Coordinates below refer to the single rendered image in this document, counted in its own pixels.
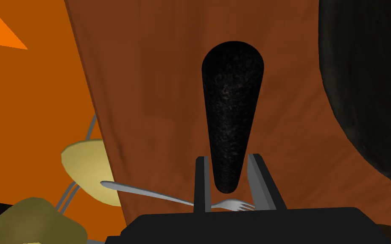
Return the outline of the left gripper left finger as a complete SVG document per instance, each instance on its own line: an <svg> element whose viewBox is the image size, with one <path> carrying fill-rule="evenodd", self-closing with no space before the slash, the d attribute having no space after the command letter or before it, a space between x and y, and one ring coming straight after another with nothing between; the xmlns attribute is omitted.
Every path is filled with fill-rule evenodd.
<svg viewBox="0 0 391 244"><path fill-rule="evenodd" d="M208 157L199 156L195 161L194 213L211 211L211 193Z"/></svg>

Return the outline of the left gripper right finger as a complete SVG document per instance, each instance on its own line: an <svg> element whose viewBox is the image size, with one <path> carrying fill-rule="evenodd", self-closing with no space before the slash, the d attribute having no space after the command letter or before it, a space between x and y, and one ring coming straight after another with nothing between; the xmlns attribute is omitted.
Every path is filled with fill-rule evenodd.
<svg viewBox="0 0 391 244"><path fill-rule="evenodd" d="M247 178L255 209L286 210L286 204L260 154L248 154Z"/></svg>

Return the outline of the black cone-shaped object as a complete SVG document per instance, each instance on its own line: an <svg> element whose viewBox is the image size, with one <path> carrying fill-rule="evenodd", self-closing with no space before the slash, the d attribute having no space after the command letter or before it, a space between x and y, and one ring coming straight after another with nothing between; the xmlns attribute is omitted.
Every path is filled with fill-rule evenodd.
<svg viewBox="0 0 391 244"><path fill-rule="evenodd" d="M213 47L201 66L208 137L215 186L234 192L246 155L264 61L246 42L228 41Z"/></svg>

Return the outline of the silver fork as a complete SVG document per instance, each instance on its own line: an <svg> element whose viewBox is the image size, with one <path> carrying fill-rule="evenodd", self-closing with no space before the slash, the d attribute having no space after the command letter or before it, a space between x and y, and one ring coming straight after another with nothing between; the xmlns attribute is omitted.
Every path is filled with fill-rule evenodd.
<svg viewBox="0 0 391 244"><path fill-rule="evenodd" d="M154 197L158 199L163 199L163 200L168 200L172 202L178 202L181 204L185 205L190 205L194 206L192 202L187 202L183 201L181 199L177 199L168 195L163 195L157 192L149 191L149 190L144 190L144 189L138 189L132 186L128 185L123 185L121 183L113 182L113 181L101 181L101 185L112 189L116 191L121 191L121 192L127 192L127 193L133 193L133 194L138 194L138 195L143 195L143 196L149 196L149 197ZM213 204L209 207L211 208L222 208L230 211L254 211L255 207L249 203L239 201L237 199L226 199L225 201L218 202L216 204Z"/></svg>

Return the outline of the brown wooden table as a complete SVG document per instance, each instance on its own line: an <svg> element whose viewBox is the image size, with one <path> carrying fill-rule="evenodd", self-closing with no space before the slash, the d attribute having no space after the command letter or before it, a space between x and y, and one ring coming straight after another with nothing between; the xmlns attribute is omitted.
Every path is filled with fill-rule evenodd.
<svg viewBox="0 0 391 244"><path fill-rule="evenodd" d="M114 179L193 200L210 156L201 65L226 41L265 70L247 153L288 208L356 207L391 225L391 181L334 118L318 63L318 0L65 0Z"/></svg>

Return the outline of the pale yellow chair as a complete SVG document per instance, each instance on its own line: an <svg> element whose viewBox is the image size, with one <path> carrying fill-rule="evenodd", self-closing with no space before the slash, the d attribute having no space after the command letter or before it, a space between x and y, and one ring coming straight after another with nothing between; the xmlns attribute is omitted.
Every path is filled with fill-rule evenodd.
<svg viewBox="0 0 391 244"><path fill-rule="evenodd" d="M60 213L67 210L80 189L101 203L120 206L117 191L101 185L101 181L113 181L114 178L103 140L91 138L96 121L94 115L85 140L67 146L61 153L62 165L73 181L56 205L56 210Z"/></svg>

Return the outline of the large black round object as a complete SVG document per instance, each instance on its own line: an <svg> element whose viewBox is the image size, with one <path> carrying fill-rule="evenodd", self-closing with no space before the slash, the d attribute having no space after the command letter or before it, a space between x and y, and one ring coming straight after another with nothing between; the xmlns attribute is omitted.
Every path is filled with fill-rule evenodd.
<svg viewBox="0 0 391 244"><path fill-rule="evenodd" d="M391 0L319 0L318 52L337 122L391 180Z"/></svg>

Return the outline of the olive green chair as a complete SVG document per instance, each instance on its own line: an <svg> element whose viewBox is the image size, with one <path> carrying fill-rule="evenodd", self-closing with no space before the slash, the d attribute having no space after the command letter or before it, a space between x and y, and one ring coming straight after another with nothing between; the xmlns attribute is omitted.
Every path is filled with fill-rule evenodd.
<svg viewBox="0 0 391 244"><path fill-rule="evenodd" d="M30 197L0 204L0 244L87 244L87 232L47 200Z"/></svg>

